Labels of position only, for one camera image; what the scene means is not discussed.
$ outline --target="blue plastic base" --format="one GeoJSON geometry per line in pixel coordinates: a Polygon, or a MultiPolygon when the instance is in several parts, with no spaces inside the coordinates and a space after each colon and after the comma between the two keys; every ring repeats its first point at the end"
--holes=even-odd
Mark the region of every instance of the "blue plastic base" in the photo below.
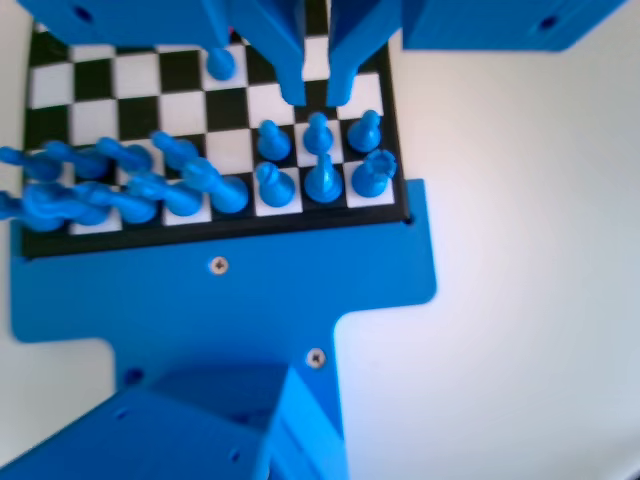
{"type": "Polygon", "coordinates": [[[333,331],[345,313],[421,304],[436,291],[424,183],[413,222],[42,258],[17,256],[11,322],[23,342],[103,338],[118,387],[221,365],[291,365],[342,431],[333,331]],[[215,257],[229,270],[214,275],[215,257]],[[326,366],[309,368],[312,348],[326,366]]]}

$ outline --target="white table surface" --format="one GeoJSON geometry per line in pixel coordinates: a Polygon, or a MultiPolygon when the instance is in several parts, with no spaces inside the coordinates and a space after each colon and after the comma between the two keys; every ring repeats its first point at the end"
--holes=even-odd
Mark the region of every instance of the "white table surface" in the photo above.
{"type": "MultiPolygon", "coordinates": [[[[20,146],[29,22],[0,0],[0,145],[20,146]]],[[[557,56],[401,53],[392,40],[439,285],[427,305],[337,328],[353,480],[640,470],[639,27],[631,1],[557,56]]],[[[11,169],[0,187],[17,187],[11,169]]],[[[16,343],[3,280],[0,464],[113,389],[98,340],[16,343]]]]}

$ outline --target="blue chess piece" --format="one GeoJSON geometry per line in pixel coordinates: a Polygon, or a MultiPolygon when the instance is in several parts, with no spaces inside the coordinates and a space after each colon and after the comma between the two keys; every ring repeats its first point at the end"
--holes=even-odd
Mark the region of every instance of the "blue chess piece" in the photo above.
{"type": "Polygon", "coordinates": [[[249,203],[249,190],[238,177],[223,177],[205,158],[193,158],[182,169],[187,185],[211,195],[211,205],[222,213],[237,213],[249,203]]]}
{"type": "Polygon", "coordinates": [[[164,204],[174,215],[188,217],[202,207],[202,194],[189,188],[184,182],[169,185],[160,175],[153,172],[135,174],[129,180],[132,195],[149,200],[164,200],[164,204]]]}
{"type": "Polygon", "coordinates": [[[309,127],[302,136],[304,147],[314,155],[327,153],[333,145],[333,133],[327,127],[327,117],[316,112],[309,117],[309,127]]]}
{"type": "Polygon", "coordinates": [[[151,142],[164,153],[167,165],[174,170],[182,170],[185,162],[193,157],[199,157],[198,149],[188,140],[176,140],[165,132],[155,132],[151,135],[151,142]]]}
{"type": "Polygon", "coordinates": [[[141,145],[125,147],[113,138],[103,137],[98,140],[96,150],[106,157],[113,158],[120,168],[130,174],[148,172],[153,167],[151,154],[141,145]]]}
{"type": "Polygon", "coordinates": [[[396,158],[391,152],[374,150],[353,172],[351,185],[362,197],[377,197],[387,188],[389,179],[393,178],[397,169],[396,158]]]}
{"type": "Polygon", "coordinates": [[[327,153],[318,157],[318,164],[304,179],[304,190],[318,203],[331,203],[342,194],[342,178],[327,153]]]}
{"type": "Polygon", "coordinates": [[[291,140],[273,121],[265,120],[260,125],[258,152],[267,160],[277,162],[291,152],[291,140]]]}
{"type": "Polygon", "coordinates": [[[27,213],[22,202],[11,197],[7,192],[0,191],[0,220],[17,218],[35,232],[51,232],[64,224],[62,218],[36,217],[27,213]]]}
{"type": "Polygon", "coordinates": [[[25,210],[36,217],[66,218],[81,225],[98,225],[109,216],[109,207],[90,205],[59,183],[28,185],[24,191],[25,210]]]}
{"type": "Polygon", "coordinates": [[[109,170],[109,159],[93,148],[76,151],[59,141],[48,142],[44,147],[50,158],[61,163],[72,163],[76,174],[81,178],[95,180],[103,177],[109,170]]]}
{"type": "Polygon", "coordinates": [[[260,198],[271,207],[284,207],[296,193],[293,179],[278,170],[273,163],[262,162],[256,168],[256,178],[260,184],[260,198]]]}
{"type": "Polygon", "coordinates": [[[41,182],[55,182],[62,174],[62,164],[44,153],[25,155],[11,147],[2,147],[0,162],[21,166],[27,176],[41,182]]]}
{"type": "Polygon", "coordinates": [[[380,145],[380,137],[380,115],[374,110],[364,112],[347,133],[351,148],[361,153],[369,153],[380,145]]]}
{"type": "Polygon", "coordinates": [[[207,71],[216,80],[230,80],[236,73],[236,61],[224,48],[212,48],[207,52],[207,71]]]}
{"type": "Polygon", "coordinates": [[[100,207],[115,207],[122,219],[128,223],[146,223],[155,217],[156,203],[125,192],[114,192],[104,183],[86,182],[76,185],[74,190],[84,202],[100,207]]]}

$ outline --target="chessboard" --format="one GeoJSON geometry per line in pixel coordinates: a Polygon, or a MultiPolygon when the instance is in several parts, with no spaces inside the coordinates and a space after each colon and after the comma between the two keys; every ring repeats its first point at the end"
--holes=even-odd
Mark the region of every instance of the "chessboard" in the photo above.
{"type": "MultiPolygon", "coordinates": [[[[154,171],[177,182],[180,173],[165,165],[162,153],[149,140],[153,131],[163,130],[191,141],[221,174],[241,178],[249,187],[250,199],[243,211],[232,215],[214,211],[205,196],[195,215],[178,217],[160,203],[156,217],[143,225],[123,222],[114,210],[106,222],[91,227],[67,222],[47,233],[22,227],[22,255],[37,258],[407,220],[387,47],[361,66],[349,103],[328,108],[328,31],[325,2],[309,1],[303,70],[307,104],[294,107],[282,99],[273,67],[235,33],[228,50],[236,61],[236,74],[217,81],[207,73],[205,53],[196,46],[68,47],[36,23],[29,57],[25,152],[37,153],[51,140],[81,149],[111,137],[123,145],[147,148],[154,171]],[[395,177],[375,198],[361,197],[351,186],[351,176],[364,155],[352,150],[346,138],[349,126],[369,109],[382,116],[380,148],[398,160],[395,177]],[[317,161],[302,142],[314,112],[329,119],[334,136],[329,154],[344,180],[342,195],[330,204],[315,203],[302,188],[317,161]],[[257,140],[264,120],[274,121],[292,140],[291,153],[277,165],[293,178],[296,195],[281,208],[260,199],[253,173],[263,161],[257,140]]],[[[65,164],[61,183],[73,186],[81,181],[73,167],[65,164]]],[[[113,167],[99,181],[125,190],[128,175],[113,167]]]]}

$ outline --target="screw head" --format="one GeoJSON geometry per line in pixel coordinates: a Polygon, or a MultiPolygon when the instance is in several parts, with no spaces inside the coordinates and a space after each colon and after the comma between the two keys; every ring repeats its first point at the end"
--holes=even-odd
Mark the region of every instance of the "screw head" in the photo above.
{"type": "Polygon", "coordinates": [[[320,369],[327,363],[327,355],[320,348],[312,348],[307,353],[307,365],[313,369],[320,369]]]}
{"type": "Polygon", "coordinates": [[[214,275],[224,275],[229,270],[229,262],[224,257],[216,257],[211,260],[209,269],[214,275]]]}

